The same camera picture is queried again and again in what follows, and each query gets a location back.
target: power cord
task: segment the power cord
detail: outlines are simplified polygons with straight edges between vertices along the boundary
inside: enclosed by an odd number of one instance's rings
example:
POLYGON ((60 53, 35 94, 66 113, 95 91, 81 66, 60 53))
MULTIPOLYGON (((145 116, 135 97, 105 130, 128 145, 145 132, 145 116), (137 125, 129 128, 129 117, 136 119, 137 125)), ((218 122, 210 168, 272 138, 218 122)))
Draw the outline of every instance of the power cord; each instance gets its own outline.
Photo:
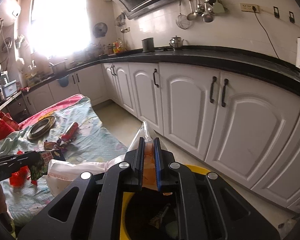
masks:
POLYGON ((257 9, 256 9, 256 7, 255 7, 255 6, 252 6, 252 10, 254 11, 254 15, 256 16, 256 18, 257 18, 259 24, 260 24, 261 27, 265 30, 265 32, 266 32, 266 34, 267 34, 267 36, 268 36, 268 39, 269 39, 269 41, 270 41, 270 43, 271 43, 271 46, 272 46, 272 48, 273 48, 275 54, 277 55, 277 58, 280 59, 279 56, 278 56, 278 54, 277 54, 277 52, 275 51, 275 48, 274 48, 274 46, 273 46, 273 44, 272 44, 272 42, 271 42, 271 40, 270 40, 270 37, 269 37, 269 35, 268 35, 266 29, 262 26, 261 22, 259 21, 259 19, 258 19, 258 17, 257 17, 257 14, 256 14, 257 9))

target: wall socket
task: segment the wall socket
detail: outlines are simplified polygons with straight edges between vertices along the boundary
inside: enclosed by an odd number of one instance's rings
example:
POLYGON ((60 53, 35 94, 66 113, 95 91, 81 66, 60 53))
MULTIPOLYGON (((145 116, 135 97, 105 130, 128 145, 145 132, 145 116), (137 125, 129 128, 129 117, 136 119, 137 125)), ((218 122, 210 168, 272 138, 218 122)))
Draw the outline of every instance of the wall socket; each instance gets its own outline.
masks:
POLYGON ((241 3, 240 8, 243 12, 254 12, 252 6, 256 7, 256 12, 259 13, 259 6, 257 4, 250 4, 250 3, 241 3))

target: cabinet door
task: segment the cabinet door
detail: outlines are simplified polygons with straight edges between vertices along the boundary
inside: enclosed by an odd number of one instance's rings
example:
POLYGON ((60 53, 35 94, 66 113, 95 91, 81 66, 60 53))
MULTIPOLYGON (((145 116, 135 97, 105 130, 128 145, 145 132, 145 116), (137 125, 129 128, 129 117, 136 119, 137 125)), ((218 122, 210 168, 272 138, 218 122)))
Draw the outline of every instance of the cabinet door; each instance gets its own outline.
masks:
POLYGON ((159 66, 152 63, 129 63, 129 69, 138 118, 141 121, 147 120, 154 130, 163 134, 159 66), (159 87, 154 85, 153 74, 159 87))
POLYGON ((300 113, 300 97, 237 74, 221 72, 220 82, 223 87, 205 162, 251 188, 289 139, 300 113), (225 79, 229 82, 224 87, 225 79))
POLYGON ((137 115, 136 103, 132 92, 131 78, 128 63, 114 63, 112 68, 118 85, 118 93, 122 107, 134 116, 137 115))
POLYGON ((56 103, 70 96, 80 94, 78 83, 75 80, 74 73, 68 75, 68 81, 69 83, 66 87, 61 87, 58 80, 49 83, 53 99, 56 103))
POLYGON ((81 69, 74 74, 80 93, 90 98, 93 106, 107 99, 101 64, 81 69))
POLYGON ((300 212, 300 117, 283 151, 252 190, 300 212))
POLYGON ((201 160, 213 129, 219 75, 217 70, 160 63, 164 136, 201 160))
POLYGON ((103 74, 105 77, 106 88, 108 92, 108 96, 117 104, 120 104, 120 100, 117 93, 117 83, 113 75, 112 63, 104 63, 103 64, 103 74))
POLYGON ((25 98, 32 115, 52 106, 55 103, 48 84, 37 88, 26 95, 25 98))

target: teapot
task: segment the teapot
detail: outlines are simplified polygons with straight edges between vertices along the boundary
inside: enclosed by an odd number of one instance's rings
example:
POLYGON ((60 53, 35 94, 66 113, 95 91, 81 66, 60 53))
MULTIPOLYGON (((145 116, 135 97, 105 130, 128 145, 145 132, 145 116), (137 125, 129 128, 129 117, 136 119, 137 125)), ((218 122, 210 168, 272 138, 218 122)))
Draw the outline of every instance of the teapot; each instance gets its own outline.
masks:
POLYGON ((182 49, 183 41, 184 40, 181 37, 175 36, 171 38, 169 44, 171 47, 173 47, 173 50, 182 49))

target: tile floor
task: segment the tile floor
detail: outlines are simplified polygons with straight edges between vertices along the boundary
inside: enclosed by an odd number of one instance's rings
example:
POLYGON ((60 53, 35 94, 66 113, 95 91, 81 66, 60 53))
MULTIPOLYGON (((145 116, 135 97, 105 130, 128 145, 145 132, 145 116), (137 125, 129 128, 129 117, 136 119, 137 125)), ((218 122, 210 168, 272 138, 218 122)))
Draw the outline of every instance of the tile floor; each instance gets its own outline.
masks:
MULTIPOLYGON (((103 108, 95 109, 96 114, 103 122, 110 133, 112 133, 119 141, 127 147, 133 140, 135 134, 141 126, 141 121, 130 114, 125 109, 121 108, 115 103, 111 103, 103 108)), ((166 145, 168 151, 174 154, 177 162, 183 164, 193 164, 207 168, 204 163, 198 161, 190 154, 184 152, 179 147, 175 146, 165 138, 159 135, 159 138, 166 145)), ((246 190, 227 180, 227 182, 239 192, 252 206, 254 206, 274 227, 278 227, 280 223, 285 222, 288 218, 292 218, 294 214, 286 212, 266 201, 252 194, 246 190)))

